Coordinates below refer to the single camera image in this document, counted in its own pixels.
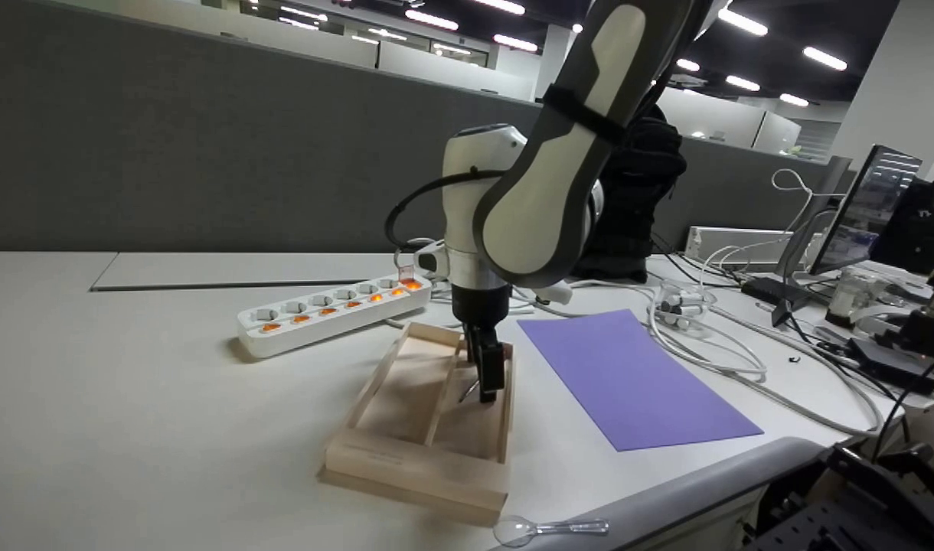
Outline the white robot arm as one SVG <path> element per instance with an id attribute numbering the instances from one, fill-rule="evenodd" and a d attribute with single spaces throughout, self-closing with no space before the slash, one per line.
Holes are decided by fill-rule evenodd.
<path id="1" fill-rule="evenodd" d="M 728 3 L 594 0 L 534 130 L 497 121 L 451 135 L 441 178 L 385 214 L 385 239 L 403 247 L 396 235 L 397 214 L 417 197 L 441 194 L 443 235 L 417 257 L 451 285 L 482 403 L 493 403 L 504 389 L 497 325 L 509 312 L 512 287 L 547 287 L 577 268 L 604 212 L 604 164 L 677 52 Z"/>

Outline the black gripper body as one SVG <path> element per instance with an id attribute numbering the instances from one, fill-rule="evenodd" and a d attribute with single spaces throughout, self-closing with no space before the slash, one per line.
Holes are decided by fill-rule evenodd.
<path id="1" fill-rule="evenodd" d="M 469 357 L 491 362 L 498 351 L 497 325 L 509 316 L 509 287 L 455 287 L 452 316 L 462 320 Z"/>

